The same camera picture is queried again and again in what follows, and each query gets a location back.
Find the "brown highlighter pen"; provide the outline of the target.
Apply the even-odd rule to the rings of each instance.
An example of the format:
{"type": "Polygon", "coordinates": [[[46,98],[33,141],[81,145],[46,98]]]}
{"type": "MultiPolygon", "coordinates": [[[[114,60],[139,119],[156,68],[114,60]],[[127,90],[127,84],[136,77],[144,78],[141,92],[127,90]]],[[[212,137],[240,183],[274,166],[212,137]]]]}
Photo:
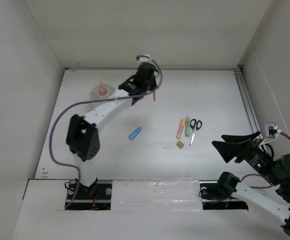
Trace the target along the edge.
{"type": "Polygon", "coordinates": [[[156,102],[156,92],[155,91],[152,92],[152,96],[153,96],[153,102],[156,102]]]}

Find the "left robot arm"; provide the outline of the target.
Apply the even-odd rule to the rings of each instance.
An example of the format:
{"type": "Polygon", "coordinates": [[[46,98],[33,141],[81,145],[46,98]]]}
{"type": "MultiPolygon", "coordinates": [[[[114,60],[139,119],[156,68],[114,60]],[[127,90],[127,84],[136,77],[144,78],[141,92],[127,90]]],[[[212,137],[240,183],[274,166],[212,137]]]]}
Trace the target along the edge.
{"type": "Polygon", "coordinates": [[[101,130],[118,114],[135,105],[157,88],[156,75],[160,75],[154,60],[142,62],[136,74],[118,86],[114,91],[113,101],[107,101],[84,115],[73,115],[70,119],[66,143],[75,156],[80,168],[78,192],[85,198],[96,194],[98,178],[95,173],[93,158],[100,150],[99,134],[101,130]]]}

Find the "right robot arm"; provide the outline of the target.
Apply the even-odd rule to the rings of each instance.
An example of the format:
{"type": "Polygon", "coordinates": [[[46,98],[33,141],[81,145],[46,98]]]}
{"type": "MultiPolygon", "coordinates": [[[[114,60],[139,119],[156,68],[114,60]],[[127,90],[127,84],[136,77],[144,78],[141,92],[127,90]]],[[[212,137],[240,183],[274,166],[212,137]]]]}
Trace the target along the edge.
{"type": "MultiPolygon", "coordinates": [[[[290,141],[290,136],[280,130],[271,130],[269,133],[284,136],[290,141]]],[[[272,154],[263,150],[266,141],[259,137],[260,134],[222,135],[223,140],[215,140],[212,145],[226,163],[231,160],[237,164],[245,161],[256,171],[255,175],[262,177],[268,185],[249,186],[243,178],[225,171],[217,180],[214,192],[220,199],[236,198],[260,207],[276,217],[284,233],[290,237],[290,153],[274,159],[272,154]],[[276,188],[276,194],[286,204],[278,203],[261,193],[261,190],[271,188],[276,188]]]]}

